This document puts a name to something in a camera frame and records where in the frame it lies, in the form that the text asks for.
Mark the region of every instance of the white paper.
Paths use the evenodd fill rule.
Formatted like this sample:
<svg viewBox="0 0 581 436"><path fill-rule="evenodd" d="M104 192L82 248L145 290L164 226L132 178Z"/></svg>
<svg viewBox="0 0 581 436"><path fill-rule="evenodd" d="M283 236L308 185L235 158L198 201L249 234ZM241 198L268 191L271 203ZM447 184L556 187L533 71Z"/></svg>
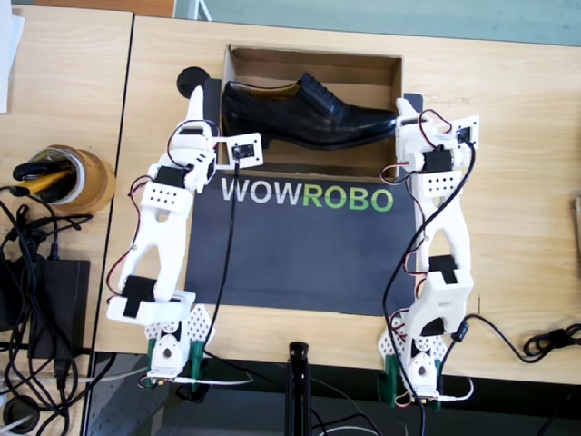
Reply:
<svg viewBox="0 0 581 436"><path fill-rule="evenodd" d="M0 114L8 109L8 59L12 42L12 7L9 0L0 0Z"/></svg>
<svg viewBox="0 0 581 436"><path fill-rule="evenodd" d="M0 114L8 110L8 81L25 28L23 17L12 14L10 0L0 0Z"/></svg>
<svg viewBox="0 0 581 436"><path fill-rule="evenodd" d="M12 15L12 38L10 44L10 53L8 55L8 73L12 70L12 65L15 64L16 50L20 44L22 32L25 29L25 18L23 16Z"/></svg>

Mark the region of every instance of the cardboard box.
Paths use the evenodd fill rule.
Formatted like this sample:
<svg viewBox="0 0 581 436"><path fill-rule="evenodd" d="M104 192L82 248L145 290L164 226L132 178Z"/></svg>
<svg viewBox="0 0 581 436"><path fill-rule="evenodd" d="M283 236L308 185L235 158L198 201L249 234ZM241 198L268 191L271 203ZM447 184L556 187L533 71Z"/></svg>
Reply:
<svg viewBox="0 0 581 436"><path fill-rule="evenodd" d="M404 93L401 56L236 45L226 49L222 90L230 81L282 86L296 82L305 72L348 104L390 109L396 113L396 99ZM227 157L222 151L219 162L223 163L225 159ZM271 141L270 147L264 150L264 165L245 173L378 183L380 171L395 162L393 138L333 152ZM390 176L396 175L394 169Z"/></svg>

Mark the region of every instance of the wooden desk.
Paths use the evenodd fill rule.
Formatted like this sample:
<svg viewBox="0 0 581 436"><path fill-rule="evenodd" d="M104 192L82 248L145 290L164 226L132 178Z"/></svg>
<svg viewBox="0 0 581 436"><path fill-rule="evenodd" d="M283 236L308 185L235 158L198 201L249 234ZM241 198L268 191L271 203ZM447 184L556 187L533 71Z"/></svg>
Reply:
<svg viewBox="0 0 581 436"><path fill-rule="evenodd" d="M17 6L14 11L26 24L12 70L8 114L0 114L0 183L13 183L13 168L51 144L91 150L114 165L133 15L34 6ZM22 203L7 193L2 201L13 213ZM38 207L32 212L36 217L47 214ZM93 342L108 218L106 208L81 232L59 235L61 258L91 261L85 348ZM2 239L10 228L2 216ZM1 340L8 337L3 333ZM7 356L0 357L4 369ZM86 356L77 361L86 372ZM70 434L79 434L82 411L82 401L71 410ZM60 435L62 426L62 420L56 420L46 434Z"/></svg>
<svg viewBox="0 0 581 436"><path fill-rule="evenodd" d="M480 114L476 171L462 200L476 283L469 310L479 310L517 345L533 333L579 321L569 199L581 188L581 49L571 47L137 17L107 269L133 235L130 183L157 162L186 114L187 102L175 86L178 73L197 65L222 77L228 43L403 55L406 91L423 94L426 107L449 118ZM154 268L151 261L143 272L155 276ZM146 351L143 328L110 322L105 312L102 304L97 350ZM283 362L289 342L305 341L311 363L379 369L377 339L384 328L380 317L226 306L211 350L224 358ZM446 370L580 383L580 357L575 347L525 365L474 322Z"/></svg>

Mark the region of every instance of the shoe lace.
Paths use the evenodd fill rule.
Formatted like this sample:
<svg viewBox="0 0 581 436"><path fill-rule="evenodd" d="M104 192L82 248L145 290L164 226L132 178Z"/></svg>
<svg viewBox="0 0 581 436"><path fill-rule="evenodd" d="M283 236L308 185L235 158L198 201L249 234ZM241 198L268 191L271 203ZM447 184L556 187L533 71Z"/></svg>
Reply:
<svg viewBox="0 0 581 436"><path fill-rule="evenodd" d="M323 86L323 84L319 81L315 81L315 84L317 84L317 87L320 89L322 97L330 102L334 102L335 100L337 100L337 97L335 96L334 93L332 93L326 86Z"/></svg>

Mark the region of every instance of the black leather shoe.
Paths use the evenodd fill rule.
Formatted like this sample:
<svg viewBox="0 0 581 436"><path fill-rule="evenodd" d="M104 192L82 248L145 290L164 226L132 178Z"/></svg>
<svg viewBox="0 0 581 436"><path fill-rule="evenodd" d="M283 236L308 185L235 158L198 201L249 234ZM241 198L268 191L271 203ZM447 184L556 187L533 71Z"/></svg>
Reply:
<svg viewBox="0 0 581 436"><path fill-rule="evenodd" d="M296 84L260 88L226 84L222 120L227 135L259 132L262 146L281 139L315 150L342 150L395 134L396 115L343 103L305 73Z"/></svg>

